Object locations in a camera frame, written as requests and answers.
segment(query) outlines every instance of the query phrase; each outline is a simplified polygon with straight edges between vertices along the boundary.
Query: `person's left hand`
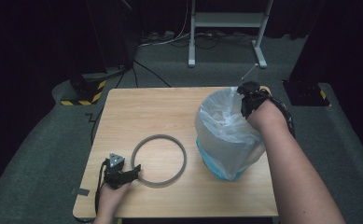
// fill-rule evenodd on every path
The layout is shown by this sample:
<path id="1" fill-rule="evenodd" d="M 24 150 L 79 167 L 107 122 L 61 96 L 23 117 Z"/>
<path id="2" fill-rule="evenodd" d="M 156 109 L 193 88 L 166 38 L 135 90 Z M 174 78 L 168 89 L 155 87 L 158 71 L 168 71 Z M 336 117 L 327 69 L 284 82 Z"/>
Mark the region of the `person's left hand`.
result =
<path id="1" fill-rule="evenodd" d="M 108 184 L 103 184 L 100 191 L 97 217 L 94 223 L 112 223 L 114 213 L 130 185 L 131 183 L 127 183 L 122 185 L 119 189 L 112 189 Z"/>

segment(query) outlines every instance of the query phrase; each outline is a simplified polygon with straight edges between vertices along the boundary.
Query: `gray ring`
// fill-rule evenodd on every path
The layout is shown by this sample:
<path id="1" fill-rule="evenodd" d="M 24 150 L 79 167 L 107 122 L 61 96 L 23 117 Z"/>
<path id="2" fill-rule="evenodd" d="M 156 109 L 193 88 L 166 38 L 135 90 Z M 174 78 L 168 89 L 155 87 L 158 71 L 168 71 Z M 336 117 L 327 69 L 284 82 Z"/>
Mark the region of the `gray ring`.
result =
<path id="1" fill-rule="evenodd" d="M 180 177 L 182 175 L 182 173 L 184 172 L 185 167 L 187 165 L 187 151 L 184 149 L 184 146 L 177 139 L 175 139 L 174 137 L 167 135 L 167 134 L 155 134 L 155 135 L 149 136 L 148 138 L 144 139 L 137 145 L 137 147 L 135 147 L 134 152 L 132 154 L 132 158 L 131 158 L 132 169 L 135 168 L 134 160 L 135 160 L 137 151 L 140 149 L 140 147 L 143 144 L 145 144 L 153 139 L 158 139 L 158 138 L 168 139 L 168 140 L 171 140 L 171 141 L 175 142 L 176 144 L 178 144 L 178 146 L 181 148 L 182 153 L 184 154 L 184 163 L 183 163 L 180 171 L 178 171 L 178 173 L 175 176 L 173 176 L 172 178 L 170 178 L 168 180 L 162 181 L 162 182 L 150 182 L 150 181 L 145 180 L 143 177 L 138 176 L 138 179 L 141 182 L 146 183 L 148 185 L 154 185 L 154 186 L 162 186 L 162 185 L 166 185 L 166 184 L 169 184 L 169 183 L 175 181 L 178 177 Z"/>

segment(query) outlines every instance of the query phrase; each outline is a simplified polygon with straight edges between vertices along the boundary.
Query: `person's right hand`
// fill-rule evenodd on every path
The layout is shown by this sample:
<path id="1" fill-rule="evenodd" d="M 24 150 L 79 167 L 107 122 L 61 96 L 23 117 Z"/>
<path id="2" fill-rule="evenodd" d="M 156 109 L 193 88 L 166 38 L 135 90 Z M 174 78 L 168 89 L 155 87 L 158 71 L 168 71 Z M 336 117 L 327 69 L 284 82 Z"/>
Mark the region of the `person's right hand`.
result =
<path id="1" fill-rule="evenodd" d="M 268 128 L 287 129 L 286 120 L 281 111 L 270 100 L 266 100 L 259 108 L 248 116 L 247 121 L 260 133 Z"/>

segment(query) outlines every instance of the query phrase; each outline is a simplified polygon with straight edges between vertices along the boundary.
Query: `forearm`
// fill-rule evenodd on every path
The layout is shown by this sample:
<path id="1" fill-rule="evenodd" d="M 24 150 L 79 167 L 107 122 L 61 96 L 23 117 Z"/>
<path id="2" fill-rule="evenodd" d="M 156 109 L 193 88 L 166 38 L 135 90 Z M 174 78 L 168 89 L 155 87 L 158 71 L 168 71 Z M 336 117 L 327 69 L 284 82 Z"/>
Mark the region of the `forearm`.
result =
<path id="1" fill-rule="evenodd" d="M 282 223 L 343 223 L 338 206 L 284 125 L 261 132 Z"/>

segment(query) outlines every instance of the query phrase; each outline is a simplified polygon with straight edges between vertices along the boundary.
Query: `black and yellow hazard tape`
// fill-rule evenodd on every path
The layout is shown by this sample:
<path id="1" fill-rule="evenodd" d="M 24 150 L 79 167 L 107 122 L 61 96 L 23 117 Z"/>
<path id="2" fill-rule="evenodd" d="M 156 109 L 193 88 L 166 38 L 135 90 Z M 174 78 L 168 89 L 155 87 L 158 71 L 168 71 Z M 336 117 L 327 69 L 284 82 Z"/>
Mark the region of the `black and yellow hazard tape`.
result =
<path id="1" fill-rule="evenodd" d="M 62 105 L 95 105 L 102 96 L 105 81 L 98 83 L 97 88 L 94 88 L 89 99 L 73 99 L 61 100 Z"/>

